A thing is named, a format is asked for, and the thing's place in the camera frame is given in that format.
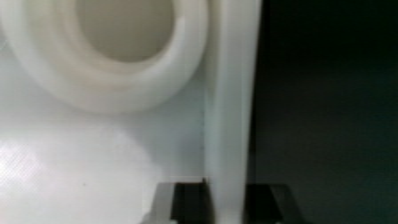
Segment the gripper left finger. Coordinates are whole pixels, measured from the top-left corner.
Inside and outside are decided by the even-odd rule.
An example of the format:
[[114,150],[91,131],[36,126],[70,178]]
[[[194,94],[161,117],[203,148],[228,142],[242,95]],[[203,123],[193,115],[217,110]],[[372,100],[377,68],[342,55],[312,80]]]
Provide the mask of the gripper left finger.
[[210,224],[209,188],[203,182],[159,184],[154,224]]

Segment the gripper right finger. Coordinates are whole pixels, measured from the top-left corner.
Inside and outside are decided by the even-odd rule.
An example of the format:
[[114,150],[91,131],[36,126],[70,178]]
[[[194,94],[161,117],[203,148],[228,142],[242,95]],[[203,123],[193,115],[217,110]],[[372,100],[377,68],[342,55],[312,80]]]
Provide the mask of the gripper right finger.
[[301,211],[285,184],[251,184],[246,195],[246,224],[299,224]]

